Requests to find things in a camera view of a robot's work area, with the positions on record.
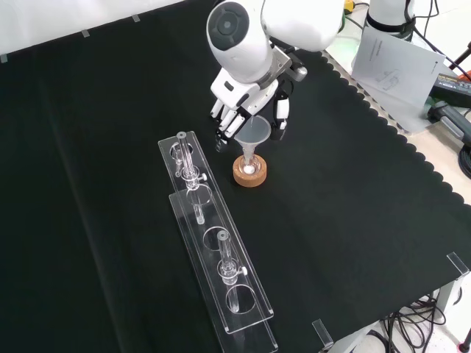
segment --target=wooden stand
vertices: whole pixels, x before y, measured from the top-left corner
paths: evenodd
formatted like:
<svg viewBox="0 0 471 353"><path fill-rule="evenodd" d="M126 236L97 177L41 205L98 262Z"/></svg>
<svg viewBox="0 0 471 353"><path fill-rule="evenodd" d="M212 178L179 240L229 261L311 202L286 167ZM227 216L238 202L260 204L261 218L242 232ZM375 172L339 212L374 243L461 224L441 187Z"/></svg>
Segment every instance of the wooden stand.
<svg viewBox="0 0 471 353"><path fill-rule="evenodd" d="M255 186L259 186L266 179L266 162L262 157L258 155L255 156L258 158L261 164L261 168L258 173L245 174L240 171L239 166L244 156L240 156L239 158L237 158L233 164L234 179L239 185L244 186L246 188L254 188Z"/></svg>

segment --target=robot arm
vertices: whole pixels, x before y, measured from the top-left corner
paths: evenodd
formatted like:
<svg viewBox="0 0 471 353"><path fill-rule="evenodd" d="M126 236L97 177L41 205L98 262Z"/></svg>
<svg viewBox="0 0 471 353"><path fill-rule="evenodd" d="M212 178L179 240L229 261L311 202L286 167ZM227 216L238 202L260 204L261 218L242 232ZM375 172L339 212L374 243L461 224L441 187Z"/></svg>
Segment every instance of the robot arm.
<svg viewBox="0 0 471 353"><path fill-rule="evenodd" d="M287 72L300 81L307 70L269 37L309 51L325 49L341 23L344 0L228 0L216 5L207 23L211 51L222 69L211 85L220 121L219 147L245 121L275 98L273 130L281 139L288 123L288 93L277 78Z"/></svg>

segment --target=white ball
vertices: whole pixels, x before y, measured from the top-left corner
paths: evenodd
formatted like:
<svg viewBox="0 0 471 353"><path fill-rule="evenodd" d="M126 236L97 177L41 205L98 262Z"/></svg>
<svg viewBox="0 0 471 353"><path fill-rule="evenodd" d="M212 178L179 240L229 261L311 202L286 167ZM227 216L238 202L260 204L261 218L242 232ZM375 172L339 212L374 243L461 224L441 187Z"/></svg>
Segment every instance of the white ball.
<svg viewBox="0 0 471 353"><path fill-rule="evenodd" d="M255 167L253 165L244 165L244 173L245 174L254 174Z"/></svg>

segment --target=glass funnel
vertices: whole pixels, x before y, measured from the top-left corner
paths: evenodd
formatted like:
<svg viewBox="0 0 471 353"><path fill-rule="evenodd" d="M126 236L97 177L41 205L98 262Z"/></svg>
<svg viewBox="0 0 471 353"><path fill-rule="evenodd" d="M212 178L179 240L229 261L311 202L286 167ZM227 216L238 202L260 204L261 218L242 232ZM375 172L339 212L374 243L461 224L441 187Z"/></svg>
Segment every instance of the glass funnel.
<svg viewBox="0 0 471 353"><path fill-rule="evenodd" d="M244 151L239 170L244 174L256 174L261 169L261 164L255 156L255 147L264 142L272 132L270 123L259 115L251 117L235 135L234 140L239 142Z"/></svg>

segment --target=test tube rack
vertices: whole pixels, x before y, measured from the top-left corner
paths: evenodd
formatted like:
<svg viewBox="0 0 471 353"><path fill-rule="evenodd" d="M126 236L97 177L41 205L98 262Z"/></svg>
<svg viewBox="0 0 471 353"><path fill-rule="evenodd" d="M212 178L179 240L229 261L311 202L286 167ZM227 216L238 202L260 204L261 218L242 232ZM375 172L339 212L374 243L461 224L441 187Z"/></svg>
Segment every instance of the test tube rack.
<svg viewBox="0 0 471 353"><path fill-rule="evenodd" d="M224 353L278 350L273 309L194 132L159 141L169 196Z"/></svg>

